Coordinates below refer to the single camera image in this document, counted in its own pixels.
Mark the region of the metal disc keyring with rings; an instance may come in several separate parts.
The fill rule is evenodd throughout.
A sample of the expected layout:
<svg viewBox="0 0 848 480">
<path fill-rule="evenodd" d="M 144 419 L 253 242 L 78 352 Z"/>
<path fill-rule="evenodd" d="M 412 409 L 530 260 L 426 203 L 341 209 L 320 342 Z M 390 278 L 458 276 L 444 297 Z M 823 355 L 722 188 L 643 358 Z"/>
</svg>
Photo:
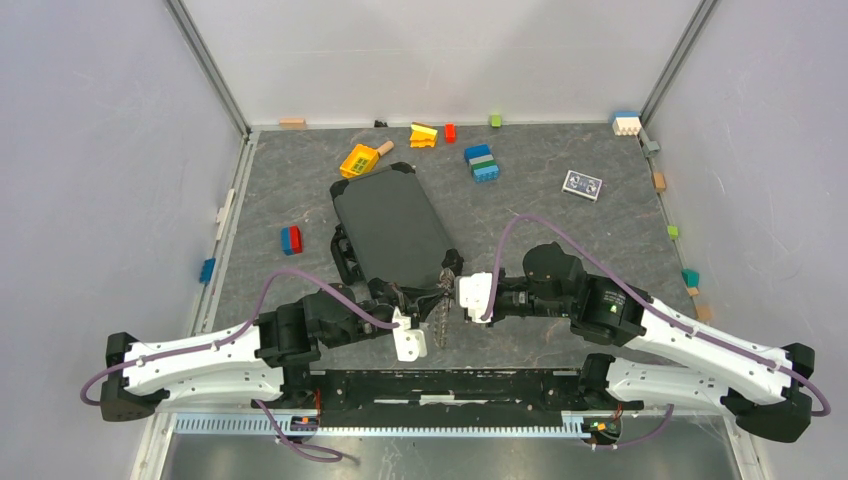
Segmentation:
<svg viewBox="0 0 848 480">
<path fill-rule="evenodd" d="M 438 348 L 444 348 L 448 339 L 448 318 L 455 295 L 456 275 L 450 268 L 444 268 L 439 275 L 438 286 L 443 289 L 442 298 L 431 312 L 433 341 Z"/>
</svg>

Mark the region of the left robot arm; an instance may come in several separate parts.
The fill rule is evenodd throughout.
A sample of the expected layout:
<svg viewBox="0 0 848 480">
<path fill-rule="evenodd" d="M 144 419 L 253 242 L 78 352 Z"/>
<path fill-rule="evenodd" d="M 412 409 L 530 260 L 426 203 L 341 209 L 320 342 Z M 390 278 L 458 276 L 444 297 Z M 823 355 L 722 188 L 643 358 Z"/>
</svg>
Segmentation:
<svg viewBox="0 0 848 480">
<path fill-rule="evenodd" d="M 269 409 L 319 407 L 311 373 L 320 349 L 385 335 L 400 360 L 424 356 L 420 321 L 443 299 L 441 287 L 400 287 L 375 280 L 374 298 L 359 302 L 341 284 L 258 314 L 247 327 L 169 342 L 109 336 L 107 373 L 97 401 L 106 422 L 128 422 L 162 408 L 260 404 Z"/>
</svg>

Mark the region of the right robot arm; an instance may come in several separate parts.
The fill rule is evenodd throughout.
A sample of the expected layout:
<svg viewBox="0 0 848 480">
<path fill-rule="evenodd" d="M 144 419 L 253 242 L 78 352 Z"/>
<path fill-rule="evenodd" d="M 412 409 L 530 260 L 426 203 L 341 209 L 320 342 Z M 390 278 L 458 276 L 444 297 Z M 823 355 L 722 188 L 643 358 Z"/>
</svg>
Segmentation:
<svg viewBox="0 0 848 480">
<path fill-rule="evenodd" d="M 768 347 L 704 325 L 621 280 L 586 272 L 556 242 L 529 250 L 522 267 L 520 277 L 493 274 L 486 320 L 562 317 L 588 342 L 667 361 L 647 365 L 589 355 L 577 380 L 585 405 L 712 410 L 749 434 L 781 443 L 797 441 L 810 426 L 813 401 L 802 391 L 815 368 L 810 347 Z"/>
</svg>

